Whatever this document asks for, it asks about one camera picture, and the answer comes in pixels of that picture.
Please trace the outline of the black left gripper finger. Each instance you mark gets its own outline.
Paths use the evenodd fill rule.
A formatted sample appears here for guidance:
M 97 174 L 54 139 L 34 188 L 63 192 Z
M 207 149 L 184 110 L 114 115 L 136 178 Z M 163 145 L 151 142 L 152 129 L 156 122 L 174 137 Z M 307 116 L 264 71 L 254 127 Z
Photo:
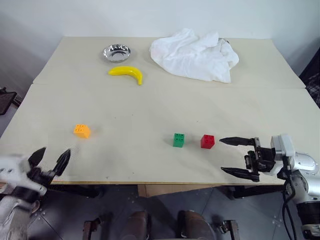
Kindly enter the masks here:
M 29 158 L 28 158 L 28 163 L 30 167 L 36 167 L 41 160 L 43 159 L 43 156 L 45 154 L 46 147 L 42 147 L 38 150 L 36 150 Z
M 71 157 L 71 149 L 67 149 L 64 153 L 60 155 L 58 158 L 55 167 L 53 168 L 53 172 L 55 173 L 56 176 L 61 176 L 64 170 L 66 169 L 69 160 Z

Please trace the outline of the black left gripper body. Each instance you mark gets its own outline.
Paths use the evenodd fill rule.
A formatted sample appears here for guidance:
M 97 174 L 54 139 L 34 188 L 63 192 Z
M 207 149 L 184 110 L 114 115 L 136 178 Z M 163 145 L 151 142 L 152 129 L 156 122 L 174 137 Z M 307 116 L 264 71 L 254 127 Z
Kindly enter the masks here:
M 27 173 L 27 177 L 30 180 L 44 187 L 48 187 L 52 183 L 55 176 L 55 171 L 42 171 L 40 167 L 34 167 Z

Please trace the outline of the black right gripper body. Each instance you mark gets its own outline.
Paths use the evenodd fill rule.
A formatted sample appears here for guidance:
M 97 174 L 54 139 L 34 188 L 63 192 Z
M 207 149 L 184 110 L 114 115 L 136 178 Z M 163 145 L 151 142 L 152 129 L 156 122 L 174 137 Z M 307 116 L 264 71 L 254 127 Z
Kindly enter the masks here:
M 270 173 L 275 166 L 273 151 L 270 148 L 257 146 L 244 156 L 247 170 L 251 175 L 258 176 L 260 172 Z

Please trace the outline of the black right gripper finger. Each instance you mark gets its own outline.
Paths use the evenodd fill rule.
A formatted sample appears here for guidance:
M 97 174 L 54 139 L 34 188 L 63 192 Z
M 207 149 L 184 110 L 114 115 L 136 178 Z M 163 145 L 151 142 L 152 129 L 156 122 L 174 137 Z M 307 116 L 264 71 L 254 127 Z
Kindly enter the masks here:
M 225 137 L 219 140 L 221 143 L 231 146 L 253 146 L 254 148 L 260 147 L 260 140 L 256 138 L 243 138 L 243 137 Z
M 252 182 L 259 182 L 260 175 L 256 172 L 250 172 L 247 169 L 234 168 L 234 167 L 221 167 L 225 173 L 230 174 L 236 178 L 251 180 Z

